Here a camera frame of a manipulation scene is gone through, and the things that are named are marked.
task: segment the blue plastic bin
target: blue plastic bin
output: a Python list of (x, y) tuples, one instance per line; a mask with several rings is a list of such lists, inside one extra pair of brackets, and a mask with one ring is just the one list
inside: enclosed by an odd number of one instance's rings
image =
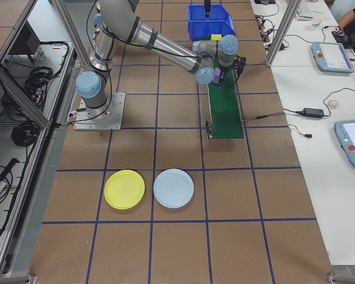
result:
[(205, 18), (204, 5), (188, 5), (188, 33), (192, 41), (212, 34), (235, 35), (233, 19), (221, 4), (211, 5), (209, 18)]

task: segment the metal mounting plate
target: metal mounting plate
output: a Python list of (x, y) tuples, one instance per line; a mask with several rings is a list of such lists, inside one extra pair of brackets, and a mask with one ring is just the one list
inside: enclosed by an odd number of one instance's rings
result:
[[(102, 131), (102, 130), (121, 130), (122, 115), (124, 113), (125, 93), (113, 93), (112, 102), (108, 109), (113, 109), (111, 113), (100, 120), (87, 120), (74, 123), (76, 131)], [(85, 103), (81, 100), (79, 108), (85, 108)], [(78, 112), (76, 120), (88, 119), (87, 112)]]

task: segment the yellow block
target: yellow block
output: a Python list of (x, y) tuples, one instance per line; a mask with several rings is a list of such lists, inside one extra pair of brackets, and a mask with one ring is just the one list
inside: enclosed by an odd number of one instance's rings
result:
[(212, 34), (211, 35), (211, 40), (221, 40), (222, 35), (221, 34)]

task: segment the yellow plate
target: yellow plate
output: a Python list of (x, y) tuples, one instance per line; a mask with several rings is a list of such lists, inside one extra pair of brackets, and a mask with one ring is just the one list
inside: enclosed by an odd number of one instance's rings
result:
[(105, 184), (104, 196), (107, 203), (120, 210), (132, 208), (144, 195), (143, 178), (133, 170), (120, 170)]

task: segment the purple object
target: purple object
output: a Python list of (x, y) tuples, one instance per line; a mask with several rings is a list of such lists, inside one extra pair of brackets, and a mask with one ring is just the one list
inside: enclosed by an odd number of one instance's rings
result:
[(220, 81), (220, 77), (221, 77), (221, 69), (220, 68), (215, 68), (214, 69), (213, 83), (218, 83)]

